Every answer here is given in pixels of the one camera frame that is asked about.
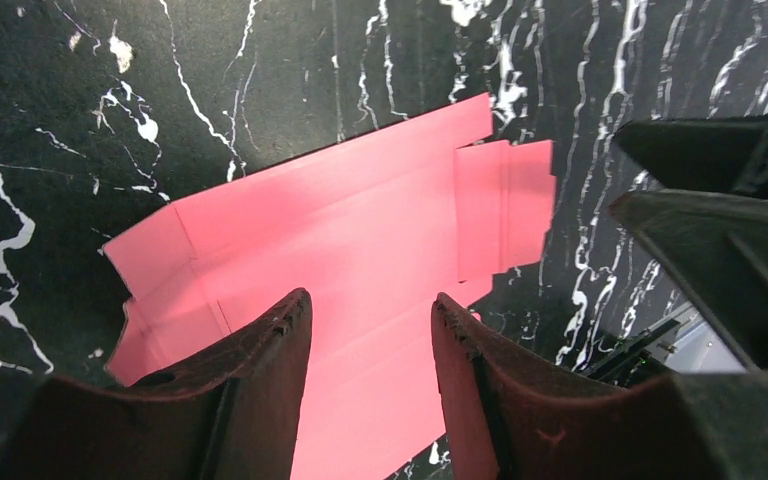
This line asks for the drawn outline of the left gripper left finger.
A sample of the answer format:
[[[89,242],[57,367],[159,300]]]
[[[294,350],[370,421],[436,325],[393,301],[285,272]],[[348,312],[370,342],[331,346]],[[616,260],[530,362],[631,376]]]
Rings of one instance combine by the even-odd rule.
[[[298,288],[128,388],[0,378],[0,479],[287,479],[312,343]]]

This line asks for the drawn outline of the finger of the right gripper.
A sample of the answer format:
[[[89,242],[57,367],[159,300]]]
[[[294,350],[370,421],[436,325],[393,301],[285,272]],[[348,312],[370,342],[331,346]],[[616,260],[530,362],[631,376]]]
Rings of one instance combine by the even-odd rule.
[[[768,114],[631,121],[613,143],[665,188],[768,200]]]
[[[768,370],[768,200],[665,189],[628,192],[609,211],[735,358]]]

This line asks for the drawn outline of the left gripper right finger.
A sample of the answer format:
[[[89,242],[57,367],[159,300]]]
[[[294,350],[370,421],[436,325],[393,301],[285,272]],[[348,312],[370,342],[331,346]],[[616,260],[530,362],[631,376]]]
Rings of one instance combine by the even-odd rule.
[[[446,294],[431,338],[458,479],[768,479],[768,372],[619,388],[517,345]]]

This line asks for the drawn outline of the pink paper box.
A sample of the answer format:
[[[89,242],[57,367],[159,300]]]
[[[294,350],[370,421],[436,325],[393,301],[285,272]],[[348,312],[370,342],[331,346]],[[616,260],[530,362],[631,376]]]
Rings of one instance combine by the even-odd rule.
[[[104,245],[130,292],[120,383],[312,299],[295,479],[384,479],[444,433],[431,346],[439,293],[470,305],[537,263],[549,140],[492,140],[481,94],[176,200]]]

